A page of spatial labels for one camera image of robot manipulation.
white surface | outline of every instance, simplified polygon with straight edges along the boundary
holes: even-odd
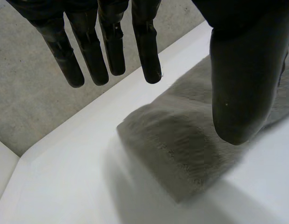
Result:
[[[0,198],[13,174],[19,157],[0,142]]]
[[[210,35],[204,22],[160,54],[160,83],[138,69],[31,147],[0,201],[0,224],[289,224],[289,124],[181,205],[119,141],[116,126],[203,59]]]

concrete floor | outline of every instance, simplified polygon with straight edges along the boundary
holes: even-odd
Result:
[[[190,0],[164,0],[155,19],[159,51],[203,20]],[[122,21],[126,74],[110,76],[109,83],[102,87],[91,81],[70,25],[65,21],[85,75],[85,85],[79,89],[67,84],[41,35],[6,1],[0,0],[0,141],[18,156],[140,67],[130,7]],[[102,40],[99,28],[97,32]]]

robotic hand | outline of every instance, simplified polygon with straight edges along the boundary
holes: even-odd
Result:
[[[103,33],[110,71],[125,73],[123,33],[120,21],[129,0],[7,0],[43,36],[68,83],[84,84],[84,77],[64,30],[63,13],[67,15],[80,46],[90,75],[96,85],[108,82],[100,43],[95,31],[97,14]],[[147,82],[161,80],[161,66],[153,19],[161,0],[133,0],[133,27],[141,64]]]
[[[7,0],[42,34],[73,87],[84,77],[64,31],[70,20],[95,84],[108,82],[95,31],[97,13],[109,67],[125,72],[120,21],[129,0]],[[161,0],[131,0],[133,28],[145,79],[161,80],[156,17]],[[240,145],[254,136],[274,101],[289,46],[289,0],[192,0],[213,27],[211,35],[212,108],[218,135]]]

fluffy fabric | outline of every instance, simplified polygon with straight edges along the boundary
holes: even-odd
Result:
[[[289,113],[289,56],[267,125]],[[216,133],[211,112],[211,62],[203,59],[151,104],[119,126],[126,149],[179,202],[205,190],[243,154]]]

gray towel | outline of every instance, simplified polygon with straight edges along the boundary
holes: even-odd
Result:
[[[266,125],[289,114],[289,55]],[[176,202],[203,192],[236,163],[250,144],[233,146],[214,129],[211,62],[206,57],[169,89],[118,126],[125,148]]]

